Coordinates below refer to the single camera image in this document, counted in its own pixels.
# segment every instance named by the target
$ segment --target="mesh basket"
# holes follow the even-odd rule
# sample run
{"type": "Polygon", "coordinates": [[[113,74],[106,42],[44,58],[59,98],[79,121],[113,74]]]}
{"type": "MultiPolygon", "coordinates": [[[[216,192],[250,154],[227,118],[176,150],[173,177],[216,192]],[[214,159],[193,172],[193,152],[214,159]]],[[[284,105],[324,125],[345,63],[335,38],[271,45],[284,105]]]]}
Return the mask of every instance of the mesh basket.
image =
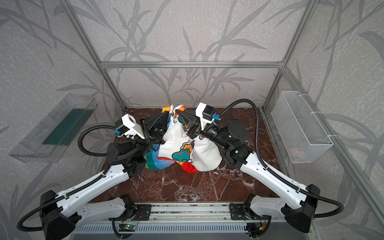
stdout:
{"type": "Polygon", "coordinates": [[[293,163],[313,162],[333,146],[298,91],[282,91],[271,114],[293,163]]]}

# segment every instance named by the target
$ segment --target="red marble tabletop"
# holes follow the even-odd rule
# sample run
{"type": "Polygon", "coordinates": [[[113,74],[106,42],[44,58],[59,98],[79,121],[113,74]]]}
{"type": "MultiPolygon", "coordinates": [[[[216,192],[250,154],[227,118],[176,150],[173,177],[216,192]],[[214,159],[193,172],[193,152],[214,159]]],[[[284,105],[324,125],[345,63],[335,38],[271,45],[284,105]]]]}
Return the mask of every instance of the red marble tabletop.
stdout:
{"type": "MultiPolygon", "coordinates": [[[[127,113],[136,120],[159,113],[160,109],[135,108],[127,113]]],[[[247,145],[255,145],[255,116],[252,108],[233,108],[223,116],[221,126],[230,120],[239,119],[250,133],[247,145]]],[[[259,113],[259,151],[264,160],[281,171],[264,121],[259,113]]],[[[255,178],[228,166],[224,161],[209,172],[187,173],[178,164],[162,170],[144,169],[133,178],[122,182],[92,202],[102,202],[128,194],[134,202],[175,202],[175,201],[245,201],[249,194],[262,197],[277,197],[269,188],[255,178]]]]}

